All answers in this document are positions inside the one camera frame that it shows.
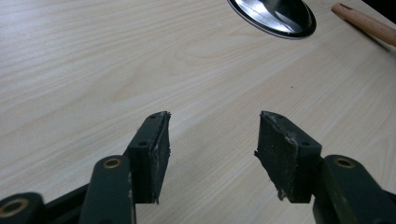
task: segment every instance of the clamp jaw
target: clamp jaw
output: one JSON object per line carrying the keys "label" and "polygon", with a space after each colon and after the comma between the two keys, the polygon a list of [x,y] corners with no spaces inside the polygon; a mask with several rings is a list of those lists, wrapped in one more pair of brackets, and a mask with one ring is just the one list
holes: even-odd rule
{"label": "clamp jaw", "polygon": [[315,221],[396,223],[396,195],[382,190],[364,167],[345,156],[320,157],[321,145],[287,118],[262,111],[256,157],[280,200],[309,203]]}
{"label": "clamp jaw", "polygon": [[97,162],[91,182],[47,204],[33,192],[0,201],[0,223],[135,224],[136,203],[158,203],[170,156],[170,113],[146,118],[122,156]]}

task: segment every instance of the metal grommet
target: metal grommet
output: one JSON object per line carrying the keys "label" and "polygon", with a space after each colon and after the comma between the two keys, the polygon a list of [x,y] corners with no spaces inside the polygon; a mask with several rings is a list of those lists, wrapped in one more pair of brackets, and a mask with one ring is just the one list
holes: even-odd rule
{"label": "metal grommet", "polygon": [[355,162],[350,161],[348,159],[345,158],[335,158],[334,159],[335,164],[342,166],[344,168],[354,168],[355,167]]}
{"label": "metal grommet", "polygon": [[105,161],[103,166],[107,169],[113,169],[116,168],[117,166],[121,165],[121,160],[117,158],[111,158]]}
{"label": "metal grommet", "polygon": [[24,198],[14,199],[0,207],[0,218],[12,217],[29,205],[29,200]]}

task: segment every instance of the light wood grain surface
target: light wood grain surface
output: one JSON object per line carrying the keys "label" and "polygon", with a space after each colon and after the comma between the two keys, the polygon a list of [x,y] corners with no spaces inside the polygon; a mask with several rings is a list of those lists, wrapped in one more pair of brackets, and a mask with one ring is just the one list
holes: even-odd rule
{"label": "light wood grain surface", "polygon": [[[306,1],[304,40],[263,33],[226,0],[0,1],[0,198],[51,201],[172,112],[160,204],[139,223],[314,223],[253,156],[259,114],[283,114],[396,192],[396,50]],[[395,25],[359,0],[348,6]]]}

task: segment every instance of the wooden handle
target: wooden handle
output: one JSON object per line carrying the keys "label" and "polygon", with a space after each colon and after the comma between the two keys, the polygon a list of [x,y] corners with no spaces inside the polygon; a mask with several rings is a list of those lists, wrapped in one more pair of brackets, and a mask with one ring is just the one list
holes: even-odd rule
{"label": "wooden handle", "polygon": [[344,20],[362,29],[365,33],[373,35],[396,47],[396,30],[388,27],[386,24],[341,3],[335,4],[332,7],[332,11]]}

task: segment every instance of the wooden table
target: wooden table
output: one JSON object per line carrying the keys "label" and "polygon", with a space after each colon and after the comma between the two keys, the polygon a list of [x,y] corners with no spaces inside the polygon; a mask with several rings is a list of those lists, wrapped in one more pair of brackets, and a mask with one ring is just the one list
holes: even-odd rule
{"label": "wooden table", "polygon": [[[262,110],[360,161],[396,191],[396,50],[306,1],[303,40],[259,31],[226,0],[0,2],[0,198],[49,202],[171,111],[160,204],[138,223],[313,223],[253,156]],[[359,0],[344,1],[391,27]]]}

